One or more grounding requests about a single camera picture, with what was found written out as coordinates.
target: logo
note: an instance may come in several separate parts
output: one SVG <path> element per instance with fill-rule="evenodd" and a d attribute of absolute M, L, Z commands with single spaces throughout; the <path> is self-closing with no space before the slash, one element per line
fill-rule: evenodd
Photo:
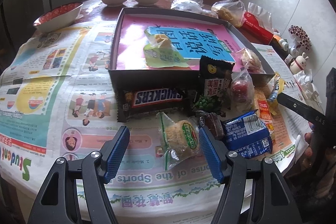
<path fill-rule="evenodd" d="M 35 109 L 42 103 L 43 103 L 43 100 L 29 100 L 28 101 L 28 105 L 30 109 Z"/>
<path fill-rule="evenodd" d="M 210 73 L 216 73 L 217 68 L 216 68 L 216 66 L 213 66 L 213 65 L 211 65 L 211 64 L 208 64 L 208 71 L 209 71 Z"/>
<path fill-rule="evenodd" d="M 182 130 L 183 130 L 184 136 L 187 140 L 189 147 L 191 149 L 195 149 L 197 147 L 197 136 L 196 136 L 194 128 L 190 124 L 185 122 L 182 125 Z"/>
<path fill-rule="evenodd" d="M 11 109 L 13 107 L 13 105 L 15 104 L 15 101 L 8 101 L 7 102 L 7 108 Z"/>
<path fill-rule="evenodd" d="M 159 104 L 161 102 L 181 101 L 182 96 L 176 90 L 144 90 L 135 93 L 132 107 Z"/>
<path fill-rule="evenodd" d="M 0 148 L 0 152 L 0 161 L 7 161 L 13 168 L 15 166 L 16 168 L 19 168 L 20 171 L 22 171 L 22 179 L 24 179 L 25 181 L 29 181 L 30 175 L 28 166 L 31 165 L 32 160 L 28 158 L 23 158 L 22 156 L 15 154 L 14 152 L 7 150 L 6 148 Z"/>

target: red patterned bowl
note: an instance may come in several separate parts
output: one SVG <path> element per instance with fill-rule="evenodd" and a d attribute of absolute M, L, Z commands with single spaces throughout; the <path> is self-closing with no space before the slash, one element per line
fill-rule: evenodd
<path fill-rule="evenodd" d="M 59 6 L 50 12 L 41 15 L 35 20 L 33 25 L 43 33 L 62 29 L 73 23 L 76 17 L 78 17 L 82 6 L 82 2 L 73 2 Z"/>

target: blue gripper pad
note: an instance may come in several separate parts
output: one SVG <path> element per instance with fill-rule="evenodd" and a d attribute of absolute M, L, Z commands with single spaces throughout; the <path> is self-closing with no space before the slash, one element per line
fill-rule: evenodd
<path fill-rule="evenodd" d="M 102 178 L 103 183 L 108 184 L 111 179 L 115 178 L 129 144 L 129 139 L 129 129 L 126 126 L 122 126 L 113 140 L 105 142 L 101 148 L 100 152 L 103 156 L 101 158 L 99 176 Z"/>
<path fill-rule="evenodd" d="M 220 184 L 224 183 L 223 169 L 226 169 L 226 157 L 228 152 L 224 143 L 215 140 L 207 126 L 199 129 L 199 144 L 207 160 L 212 176 Z"/>

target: decorative ornament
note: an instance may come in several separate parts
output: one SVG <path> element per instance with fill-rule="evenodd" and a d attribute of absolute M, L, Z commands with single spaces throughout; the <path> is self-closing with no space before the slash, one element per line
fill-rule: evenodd
<path fill-rule="evenodd" d="M 310 38 L 302 27 L 292 25 L 288 29 L 291 37 L 297 42 L 296 48 L 304 48 L 305 50 L 310 50 L 311 42 Z"/>

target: barcode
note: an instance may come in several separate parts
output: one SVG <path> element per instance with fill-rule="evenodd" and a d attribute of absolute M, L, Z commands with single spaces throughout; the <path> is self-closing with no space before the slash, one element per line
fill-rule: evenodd
<path fill-rule="evenodd" d="M 267 139 L 267 138 L 262 139 L 261 141 L 262 141 L 262 145 L 263 145 L 265 148 L 269 146 L 269 143 L 268 143 L 268 139 Z"/>
<path fill-rule="evenodd" d="M 255 132 L 263 128 L 261 121 L 257 115 L 248 116 L 247 121 L 249 123 L 250 131 Z"/>

